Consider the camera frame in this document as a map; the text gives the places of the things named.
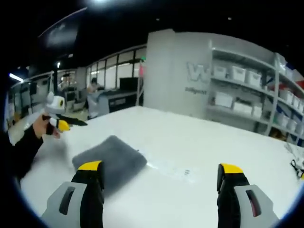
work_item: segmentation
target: floor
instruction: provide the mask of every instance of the floor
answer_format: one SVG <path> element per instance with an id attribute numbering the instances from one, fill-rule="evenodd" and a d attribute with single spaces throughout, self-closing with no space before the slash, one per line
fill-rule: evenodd
<path id="1" fill-rule="evenodd" d="M 73 117 L 82 121 L 86 121 L 88 116 L 88 110 L 83 109 L 77 112 L 65 113 L 65 115 L 68 117 Z M 19 120 L 14 126 L 9 128 L 9 139 L 12 144 L 15 144 L 22 138 L 24 134 L 24 125 L 26 124 L 26 120 L 27 117 L 24 117 L 23 119 Z"/>

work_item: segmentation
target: white table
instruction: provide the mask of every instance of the white table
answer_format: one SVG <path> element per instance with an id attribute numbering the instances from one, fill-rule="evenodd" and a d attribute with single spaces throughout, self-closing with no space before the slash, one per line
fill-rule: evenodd
<path id="1" fill-rule="evenodd" d="M 74 126 L 63 134 L 69 159 L 116 135 L 148 160 L 147 166 L 104 203 L 106 228 L 217 227 L 217 171 L 221 162 L 243 169 L 274 203 L 281 218 L 301 182 L 281 142 L 219 123 L 133 107 Z M 303 148 L 292 145 L 295 150 Z M 41 215 L 48 197 L 73 169 L 44 159 L 22 181 L 33 210 Z"/>

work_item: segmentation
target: storage shelf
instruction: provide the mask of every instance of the storage shelf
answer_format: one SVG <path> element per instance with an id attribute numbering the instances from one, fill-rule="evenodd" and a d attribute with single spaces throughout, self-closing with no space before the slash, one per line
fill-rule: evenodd
<path id="1" fill-rule="evenodd" d="M 295 110 L 299 115 L 304 116 L 303 113 L 301 113 L 298 109 L 296 109 L 295 107 L 293 107 L 291 104 L 287 103 L 285 100 L 283 100 L 282 98 L 278 97 L 277 100 L 285 105 L 287 105 L 289 108 Z"/>
<path id="2" fill-rule="evenodd" d="M 281 131 L 283 131 L 283 132 L 290 133 L 290 134 L 292 134 L 292 135 L 294 135 L 294 136 L 296 136 L 296 137 L 299 137 L 300 139 L 304 139 L 302 136 L 300 136 L 300 135 L 297 134 L 296 132 L 292 132 L 292 131 L 290 131 L 289 129 L 287 129 L 286 127 L 282 127 L 282 126 L 280 126 L 280 125 L 278 125 L 278 124 L 276 124 L 276 123 L 273 123 L 273 124 L 272 124 L 272 127 L 276 128 L 276 129 L 278 129 L 278 130 L 281 130 Z"/>
<path id="3" fill-rule="evenodd" d="M 231 84 L 236 84 L 236 85 L 239 85 L 239 86 L 242 86 L 242 87 L 246 87 L 246 88 L 258 91 L 260 93 L 266 94 L 266 95 L 268 95 L 270 97 L 274 97 L 274 94 L 272 92 L 270 92 L 270 91 L 266 91 L 266 90 L 264 90 L 262 88 L 259 88 L 259 87 L 256 87 L 256 86 L 253 86 L 253 85 L 241 82 L 241 81 L 237 81 L 237 80 L 233 80 L 233 79 L 229 79 L 229 78 L 214 77 L 214 76 L 212 76 L 211 79 L 214 79 L 214 80 L 217 80 L 217 81 L 222 81 L 222 82 L 227 82 L 227 83 L 231 83 Z"/>
<path id="4" fill-rule="evenodd" d="M 251 116 L 251 115 L 246 115 L 243 113 L 235 112 L 231 108 L 227 108 L 227 107 L 222 107 L 222 106 L 217 106 L 217 105 L 208 105 L 207 108 L 211 111 L 216 111 L 216 112 L 220 112 L 220 113 L 229 114 L 232 116 L 242 117 L 242 118 L 256 121 L 256 122 L 266 124 L 266 125 L 269 123 L 269 121 L 264 118 L 257 118 L 257 117 Z"/>
<path id="5" fill-rule="evenodd" d="M 279 74 L 280 76 L 280 81 L 283 81 L 284 83 L 286 83 L 288 85 L 289 88 L 298 90 L 302 93 L 302 97 L 304 97 L 304 90 L 292 79 L 286 77 L 283 74 Z"/>
<path id="6" fill-rule="evenodd" d="M 241 65 L 245 65 L 249 68 L 257 69 L 257 70 L 271 70 L 276 71 L 276 68 L 269 63 L 263 62 L 257 58 L 244 55 L 242 53 L 224 50 L 220 48 L 212 49 L 213 57 L 215 59 L 225 60 L 229 62 L 239 63 Z"/>

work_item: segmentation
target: gray cloth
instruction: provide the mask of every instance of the gray cloth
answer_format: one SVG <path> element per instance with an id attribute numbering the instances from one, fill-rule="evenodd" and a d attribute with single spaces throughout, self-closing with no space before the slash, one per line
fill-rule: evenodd
<path id="1" fill-rule="evenodd" d="M 84 163 L 98 160 L 102 160 L 104 165 L 104 196 L 114 193 L 147 164 L 142 154 L 113 135 L 75 156 L 72 163 L 77 170 Z"/>

